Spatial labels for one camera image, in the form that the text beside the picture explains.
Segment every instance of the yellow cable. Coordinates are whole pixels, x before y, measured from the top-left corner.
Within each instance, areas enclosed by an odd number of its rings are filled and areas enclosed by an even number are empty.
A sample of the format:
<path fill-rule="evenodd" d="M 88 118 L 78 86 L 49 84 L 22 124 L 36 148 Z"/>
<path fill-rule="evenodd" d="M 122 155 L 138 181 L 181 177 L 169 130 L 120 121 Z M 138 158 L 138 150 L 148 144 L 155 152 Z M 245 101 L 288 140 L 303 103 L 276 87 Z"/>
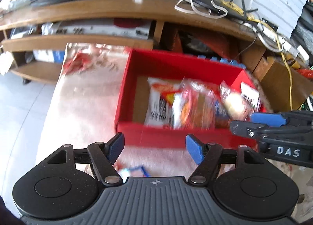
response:
<path fill-rule="evenodd" d="M 278 49 L 279 50 L 281 49 L 281 45 L 279 43 L 279 39 L 278 39 L 277 33 L 267 23 L 265 23 L 265 22 L 263 22 L 263 21 L 261 21 L 259 19 L 256 19 L 254 17 L 251 17 L 251 16 L 248 16 L 248 19 L 251 20 L 251 21 L 257 22 L 257 23 L 261 23 L 262 25 L 266 26 L 269 30 L 271 30 L 274 33 L 274 35 L 275 35 Z M 285 57 L 283 52 L 281 52 L 281 57 L 282 57 L 282 59 L 284 61 L 284 64 L 285 64 L 287 70 L 288 70 L 288 73 L 289 73 L 289 79 L 290 79 L 289 102 L 290 102 L 290 110 L 292 110 L 292 74 L 291 74 L 291 70 L 289 68 L 289 65 L 286 62 L 286 57 Z"/>
<path fill-rule="evenodd" d="M 241 9 L 238 5 L 234 4 L 233 2 L 225 2 L 224 0 L 220 0 L 222 2 L 222 4 L 224 4 L 225 6 L 235 10 L 236 12 L 238 12 L 240 15 L 244 15 L 244 11 L 243 9 Z M 277 46 L 278 46 L 278 49 L 280 50 L 281 49 L 281 45 L 279 43 L 279 39 L 278 39 L 278 35 L 277 33 L 265 22 L 259 20 L 259 19 L 256 19 L 252 14 L 248 14 L 247 16 L 248 20 L 250 21 L 254 21 L 254 22 L 257 22 L 257 23 L 260 23 L 264 26 L 266 26 L 269 30 L 271 30 L 274 35 L 275 35 L 275 38 L 276 38 L 276 42 L 277 42 Z M 284 61 L 284 64 L 288 70 L 288 73 L 289 73 L 289 79 L 290 79 L 290 89 L 289 89 L 289 101 L 290 101 L 290 110 L 292 110 L 292 74 L 291 74 L 291 70 L 286 62 L 286 57 L 284 55 L 283 52 L 281 52 L 281 57 Z"/>

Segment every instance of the metal pivot screw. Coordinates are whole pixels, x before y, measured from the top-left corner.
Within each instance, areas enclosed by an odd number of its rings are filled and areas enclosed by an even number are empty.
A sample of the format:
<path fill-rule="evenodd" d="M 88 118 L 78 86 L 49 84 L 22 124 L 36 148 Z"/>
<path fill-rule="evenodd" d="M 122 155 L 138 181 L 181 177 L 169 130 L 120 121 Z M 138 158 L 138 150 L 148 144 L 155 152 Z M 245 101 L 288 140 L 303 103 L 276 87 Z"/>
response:
<path fill-rule="evenodd" d="M 193 176 L 190 180 L 195 184 L 201 184 L 206 181 L 205 177 L 203 176 Z"/>
<path fill-rule="evenodd" d="M 104 179 L 106 183 L 114 184 L 118 183 L 120 181 L 120 178 L 118 176 L 108 176 Z"/>

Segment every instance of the wooden shelf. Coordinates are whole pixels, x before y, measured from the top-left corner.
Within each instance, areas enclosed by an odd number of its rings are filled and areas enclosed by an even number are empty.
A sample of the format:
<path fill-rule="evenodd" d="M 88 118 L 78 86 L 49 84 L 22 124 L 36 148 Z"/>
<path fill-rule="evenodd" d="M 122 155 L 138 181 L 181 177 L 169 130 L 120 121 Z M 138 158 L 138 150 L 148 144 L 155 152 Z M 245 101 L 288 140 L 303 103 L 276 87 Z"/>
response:
<path fill-rule="evenodd" d="M 0 30 L 74 19 L 143 18 L 205 28 L 241 40 L 253 41 L 255 38 L 229 19 L 210 19 L 176 11 L 176 3 L 176 0 L 78 0 L 43 7 L 29 6 L 5 14 L 0 19 Z"/>
<path fill-rule="evenodd" d="M 110 45 L 128 46 L 132 48 L 153 49 L 153 40 L 140 40 L 135 38 L 91 35 L 91 34 L 55 34 L 55 35 L 31 35 L 18 39 L 3 40 L 5 51 L 21 52 L 38 49 L 65 50 L 67 43 L 100 43 Z"/>
<path fill-rule="evenodd" d="M 32 61 L 29 64 L 11 70 L 11 72 L 24 79 L 55 84 L 58 81 L 61 69 L 62 64 Z"/>

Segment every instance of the snack bag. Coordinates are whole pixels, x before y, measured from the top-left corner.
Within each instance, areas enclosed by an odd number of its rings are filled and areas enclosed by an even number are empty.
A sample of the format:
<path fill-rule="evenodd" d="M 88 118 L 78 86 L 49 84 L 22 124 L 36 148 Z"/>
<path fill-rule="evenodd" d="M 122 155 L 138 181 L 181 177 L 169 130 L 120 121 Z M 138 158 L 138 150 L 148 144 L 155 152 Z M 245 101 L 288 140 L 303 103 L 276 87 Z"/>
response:
<path fill-rule="evenodd" d="M 148 78 L 150 85 L 149 105 L 144 125 L 169 127 L 172 125 L 172 104 L 179 92 L 179 84 Z"/>
<path fill-rule="evenodd" d="M 231 119 L 227 113 L 227 110 L 224 108 L 220 100 L 215 100 L 215 127 L 216 128 L 229 128 Z"/>
<path fill-rule="evenodd" d="M 254 112 L 241 94 L 232 91 L 224 81 L 221 83 L 220 91 L 223 105 L 233 120 L 245 121 Z"/>
<path fill-rule="evenodd" d="M 182 87 L 182 92 L 175 94 L 173 102 L 173 128 L 214 127 L 214 93 L 205 84 L 194 80 L 183 80 Z"/>

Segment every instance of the red box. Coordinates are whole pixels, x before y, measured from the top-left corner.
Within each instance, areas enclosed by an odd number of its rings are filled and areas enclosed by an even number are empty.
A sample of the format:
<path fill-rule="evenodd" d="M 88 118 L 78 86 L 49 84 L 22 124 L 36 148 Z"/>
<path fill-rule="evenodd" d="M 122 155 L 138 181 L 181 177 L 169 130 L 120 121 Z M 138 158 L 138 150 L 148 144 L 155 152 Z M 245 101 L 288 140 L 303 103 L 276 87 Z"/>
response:
<path fill-rule="evenodd" d="M 133 49 L 124 72 L 115 115 L 116 132 L 124 133 L 126 145 L 185 148 L 186 135 L 192 133 L 204 143 L 215 142 L 224 148 L 256 147 L 255 140 L 234 136 L 228 129 L 173 130 L 144 126 L 149 97 L 148 77 L 179 81 L 191 78 L 216 84 L 225 81 L 239 92 L 241 82 L 255 88 L 246 72 L 238 67 L 172 52 Z"/>

